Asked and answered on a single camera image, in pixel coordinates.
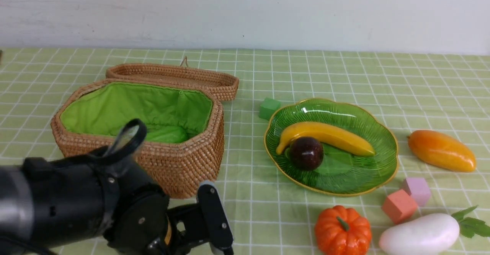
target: white wall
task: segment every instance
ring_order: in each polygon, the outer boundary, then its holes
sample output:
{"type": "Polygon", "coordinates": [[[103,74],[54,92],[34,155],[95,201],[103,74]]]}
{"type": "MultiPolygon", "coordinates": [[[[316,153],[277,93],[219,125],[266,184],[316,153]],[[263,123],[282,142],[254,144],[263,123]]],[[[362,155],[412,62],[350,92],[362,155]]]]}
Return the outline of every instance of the white wall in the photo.
{"type": "Polygon", "coordinates": [[[490,0],[0,0],[0,46],[490,54],[490,0]]]}

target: table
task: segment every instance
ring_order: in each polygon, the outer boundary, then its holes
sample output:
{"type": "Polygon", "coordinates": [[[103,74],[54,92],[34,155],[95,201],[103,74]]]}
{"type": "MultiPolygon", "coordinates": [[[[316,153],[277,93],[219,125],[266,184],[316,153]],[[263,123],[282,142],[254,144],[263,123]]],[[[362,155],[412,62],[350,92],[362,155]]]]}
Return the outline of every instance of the table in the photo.
{"type": "MultiPolygon", "coordinates": [[[[313,227],[335,204],[357,209],[372,225],[370,254],[390,220],[381,211],[387,193],[407,176],[423,176],[433,197],[415,217],[453,213],[479,205],[473,216],[490,222],[490,56],[340,51],[204,51],[136,49],[4,49],[0,65],[0,162],[26,156],[61,157],[49,122],[78,87],[105,77],[124,62],[179,65],[227,72],[240,78],[236,100],[225,102],[225,154],[216,182],[235,236],[237,255],[319,255],[313,227]],[[296,186],[264,150],[267,121],[258,110],[266,97],[284,105],[311,98],[355,103],[389,127],[399,141],[401,168],[370,194],[333,198],[296,186]],[[466,143],[478,158],[474,173],[453,173],[421,163],[405,136],[434,129],[466,143]]],[[[190,201],[172,201],[171,206],[190,201]]],[[[111,255],[103,239],[55,248],[63,255],[111,255]]],[[[460,254],[490,253],[488,239],[462,238],[460,254]]],[[[210,254],[207,245],[191,254],[210,254]]]]}

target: plum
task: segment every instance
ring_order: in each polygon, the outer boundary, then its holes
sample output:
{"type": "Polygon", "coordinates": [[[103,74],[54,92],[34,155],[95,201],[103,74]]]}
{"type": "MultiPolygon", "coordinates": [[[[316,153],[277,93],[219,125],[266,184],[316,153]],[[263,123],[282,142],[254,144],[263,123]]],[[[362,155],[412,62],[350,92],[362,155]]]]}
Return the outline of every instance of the plum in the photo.
{"type": "Polygon", "coordinates": [[[289,145],[289,159],[298,169],[313,171],[323,161],[323,145],[316,138],[304,136],[289,145]]]}

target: orange mango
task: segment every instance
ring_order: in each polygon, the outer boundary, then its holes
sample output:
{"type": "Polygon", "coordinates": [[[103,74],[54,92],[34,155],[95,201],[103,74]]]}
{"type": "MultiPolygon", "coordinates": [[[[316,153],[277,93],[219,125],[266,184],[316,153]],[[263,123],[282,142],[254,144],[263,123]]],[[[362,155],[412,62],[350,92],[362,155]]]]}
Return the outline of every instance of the orange mango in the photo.
{"type": "Polygon", "coordinates": [[[418,159],[427,164],[464,173],[476,169],[473,152],[447,134],[427,129],[417,130],[408,136],[408,146],[418,159]]]}

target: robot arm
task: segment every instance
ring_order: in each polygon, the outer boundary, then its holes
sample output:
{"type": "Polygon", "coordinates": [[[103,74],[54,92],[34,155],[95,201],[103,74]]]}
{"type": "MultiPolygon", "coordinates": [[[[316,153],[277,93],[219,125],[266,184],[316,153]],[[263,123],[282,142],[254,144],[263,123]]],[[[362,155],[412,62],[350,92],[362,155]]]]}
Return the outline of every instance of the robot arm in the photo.
{"type": "Polygon", "coordinates": [[[170,197],[132,157],[146,134],[145,124],[134,119],[110,147],[0,167],[2,254],[56,255],[48,248],[102,236],[125,255],[187,255],[207,243],[215,254],[233,255],[216,187],[203,182],[196,203],[169,209],[170,197]],[[185,230],[177,229],[179,223],[185,230]]]}

